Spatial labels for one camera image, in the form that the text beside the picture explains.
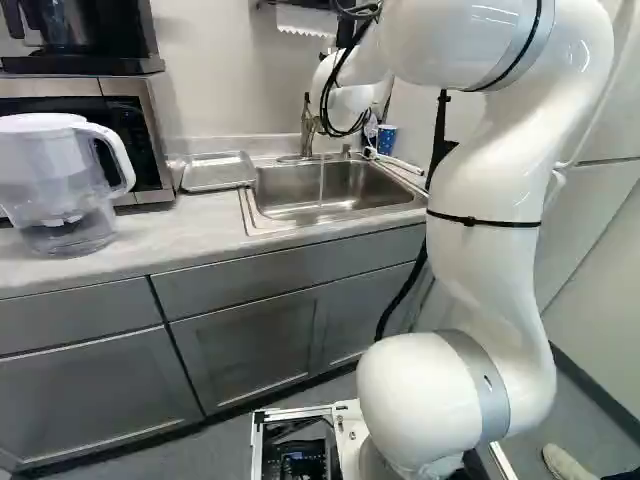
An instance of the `person's foot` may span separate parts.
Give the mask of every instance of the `person's foot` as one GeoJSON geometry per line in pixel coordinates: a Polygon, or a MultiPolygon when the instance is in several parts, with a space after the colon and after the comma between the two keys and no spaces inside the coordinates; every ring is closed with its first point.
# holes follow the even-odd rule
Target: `person's foot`
{"type": "Polygon", "coordinates": [[[542,459],[558,480],[600,480],[559,446],[549,443],[542,449],[542,459]]]}

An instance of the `floor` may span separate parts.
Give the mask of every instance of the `floor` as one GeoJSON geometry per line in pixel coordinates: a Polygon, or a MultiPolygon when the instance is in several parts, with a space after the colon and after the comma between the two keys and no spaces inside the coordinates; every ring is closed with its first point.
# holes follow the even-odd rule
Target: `floor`
{"type": "MultiPolygon", "coordinates": [[[[355,378],[346,375],[274,404],[296,407],[355,398],[355,378]]],[[[521,480],[552,479],[540,460],[547,442],[562,445],[596,475],[640,465],[640,447],[571,381],[560,375],[550,417],[535,431],[501,442],[521,480]]],[[[47,480],[248,480],[250,416],[244,415],[183,438],[47,480]]]]}

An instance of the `gray cabinet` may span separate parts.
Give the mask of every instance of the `gray cabinet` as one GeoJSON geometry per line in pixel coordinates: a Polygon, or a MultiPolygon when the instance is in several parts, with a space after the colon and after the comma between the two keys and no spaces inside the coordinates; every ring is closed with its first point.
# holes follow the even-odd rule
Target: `gray cabinet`
{"type": "Polygon", "coordinates": [[[273,297],[415,259],[424,224],[152,275],[169,320],[273,297]]]}
{"type": "Polygon", "coordinates": [[[162,323],[146,278],[0,300],[0,319],[2,355],[162,323]]]}
{"type": "MultiPolygon", "coordinates": [[[[178,348],[207,413],[364,351],[412,267],[405,263],[173,322],[178,348]]],[[[410,295],[396,310],[389,332],[397,331],[413,301],[410,295]]]]}
{"type": "Polygon", "coordinates": [[[164,327],[0,359],[0,466],[37,466],[201,418],[164,327]]]}
{"type": "MultiPolygon", "coordinates": [[[[333,282],[323,289],[326,327],[322,346],[322,365],[335,366],[359,355],[373,343],[380,315],[405,282],[413,263],[333,282]]],[[[412,290],[419,290],[416,285],[412,290]]],[[[398,328],[412,305],[410,294],[394,311],[387,333],[398,328]]]]}
{"type": "Polygon", "coordinates": [[[318,289],[309,289],[180,320],[171,328],[211,414],[307,375],[319,317],[318,289]]]}

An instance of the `black electronic device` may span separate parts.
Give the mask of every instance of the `black electronic device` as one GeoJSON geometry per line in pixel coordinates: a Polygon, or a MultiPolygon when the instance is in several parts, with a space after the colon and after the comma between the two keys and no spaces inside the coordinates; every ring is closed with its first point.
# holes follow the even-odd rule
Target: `black electronic device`
{"type": "Polygon", "coordinates": [[[8,73],[138,75],[164,70],[149,0],[0,0],[0,6],[11,38],[35,47],[28,55],[3,55],[8,73]]]}

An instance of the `gray countertop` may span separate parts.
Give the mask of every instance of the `gray countertop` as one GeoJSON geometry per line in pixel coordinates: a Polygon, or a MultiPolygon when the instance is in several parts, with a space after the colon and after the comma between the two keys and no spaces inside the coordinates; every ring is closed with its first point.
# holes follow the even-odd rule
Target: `gray countertop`
{"type": "Polygon", "coordinates": [[[182,195],[168,209],[118,216],[118,237],[78,258],[31,253],[12,228],[0,229],[0,299],[74,288],[230,260],[283,248],[421,223],[410,210],[249,237],[236,190],[182,195]]]}

